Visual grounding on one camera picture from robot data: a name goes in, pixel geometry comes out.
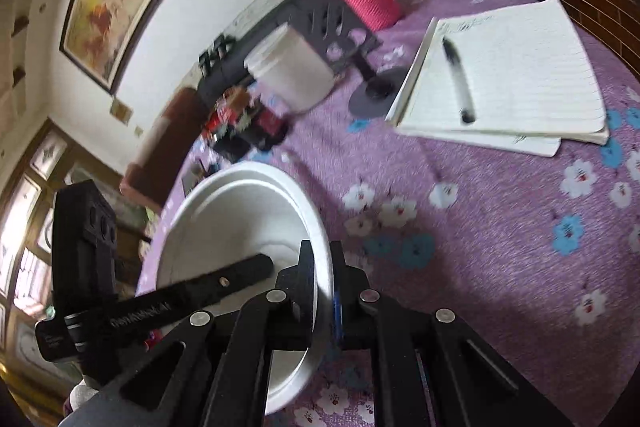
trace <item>white plastic container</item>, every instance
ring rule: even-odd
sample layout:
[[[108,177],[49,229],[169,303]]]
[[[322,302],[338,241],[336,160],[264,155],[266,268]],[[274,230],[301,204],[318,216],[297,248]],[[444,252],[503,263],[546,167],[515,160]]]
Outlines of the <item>white plastic container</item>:
[[[220,315],[273,288],[277,271],[297,263],[303,239],[311,241],[314,251],[312,342],[305,352],[273,353],[266,414],[282,409],[305,388],[330,341],[334,276],[329,241],[304,190],[285,172],[261,163],[245,161],[217,172],[194,188],[178,209],[158,266],[160,288],[257,252],[269,255],[273,276],[207,307]]]
[[[288,24],[265,37],[244,59],[252,76],[303,112],[321,102],[334,87],[334,73]]]

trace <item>white paper plate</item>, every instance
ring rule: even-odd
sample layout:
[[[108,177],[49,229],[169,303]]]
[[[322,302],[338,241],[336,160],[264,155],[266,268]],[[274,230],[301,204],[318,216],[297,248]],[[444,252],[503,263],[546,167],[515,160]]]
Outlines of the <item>white paper plate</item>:
[[[266,414],[281,409],[304,389],[328,347],[334,278],[329,241],[318,211],[284,172],[242,162],[203,181],[184,200],[171,225],[158,267],[157,287],[216,270],[258,252],[276,270],[298,261],[309,239],[316,264],[314,334],[304,353],[276,351],[271,363]],[[276,274],[208,307],[214,315],[240,309],[274,286]]]

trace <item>purple bedsheet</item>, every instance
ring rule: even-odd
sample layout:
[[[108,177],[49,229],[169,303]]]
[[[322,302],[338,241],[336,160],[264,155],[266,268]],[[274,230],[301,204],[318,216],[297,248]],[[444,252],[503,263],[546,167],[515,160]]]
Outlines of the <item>purple bedsheet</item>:
[[[407,66],[432,16],[531,0],[401,0],[379,33],[375,67]],[[398,136],[347,111],[351,71],[282,144],[253,159],[288,172],[318,206],[329,238],[372,287],[421,311],[448,307],[580,427],[596,426],[640,359],[640,86],[612,52],[580,37],[612,137],[563,141],[555,158]],[[196,142],[186,165],[209,153]],[[175,185],[139,293],[155,286]],[[271,426],[372,425],[368,355],[330,352]]]

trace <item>metal screw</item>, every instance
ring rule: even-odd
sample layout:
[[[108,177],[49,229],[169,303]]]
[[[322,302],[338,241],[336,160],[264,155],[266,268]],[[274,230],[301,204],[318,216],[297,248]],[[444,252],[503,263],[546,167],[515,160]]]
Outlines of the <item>metal screw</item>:
[[[207,312],[195,312],[189,318],[191,326],[204,326],[211,320],[211,317]]]
[[[282,290],[271,290],[269,293],[267,293],[267,300],[269,302],[282,302],[284,301],[284,299],[287,298],[287,294],[284,293],[284,291]]]
[[[456,314],[447,308],[440,308],[436,311],[436,318],[440,322],[450,323],[456,319]]]
[[[363,302],[378,302],[380,294],[375,290],[363,290],[360,292],[360,299]]]

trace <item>pen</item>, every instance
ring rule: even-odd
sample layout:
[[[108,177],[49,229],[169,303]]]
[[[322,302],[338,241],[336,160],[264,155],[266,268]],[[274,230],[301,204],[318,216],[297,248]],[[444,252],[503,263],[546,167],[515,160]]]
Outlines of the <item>pen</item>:
[[[442,38],[442,46],[453,73],[453,87],[456,90],[456,98],[460,106],[460,118],[462,118],[463,123],[474,123],[476,121],[474,101],[471,99],[469,83],[466,80],[465,71],[462,69],[458,50],[453,42],[446,37]]]

